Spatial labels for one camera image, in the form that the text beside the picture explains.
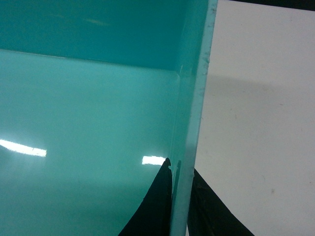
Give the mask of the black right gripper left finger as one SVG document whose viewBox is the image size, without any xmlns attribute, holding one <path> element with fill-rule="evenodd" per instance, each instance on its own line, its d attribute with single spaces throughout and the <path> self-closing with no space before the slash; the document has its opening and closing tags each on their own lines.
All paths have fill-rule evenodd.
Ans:
<svg viewBox="0 0 315 236">
<path fill-rule="evenodd" d="M 121 236 L 168 236 L 172 208 L 171 162 L 166 158 Z"/>
</svg>

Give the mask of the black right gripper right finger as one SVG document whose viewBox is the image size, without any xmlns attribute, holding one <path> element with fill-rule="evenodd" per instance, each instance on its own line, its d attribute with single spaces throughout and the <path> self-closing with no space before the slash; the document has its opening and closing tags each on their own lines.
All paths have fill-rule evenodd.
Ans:
<svg viewBox="0 0 315 236">
<path fill-rule="evenodd" d="M 197 170 L 194 170 L 187 225 L 190 236 L 253 235 L 232 214 Z"/>
</svg>

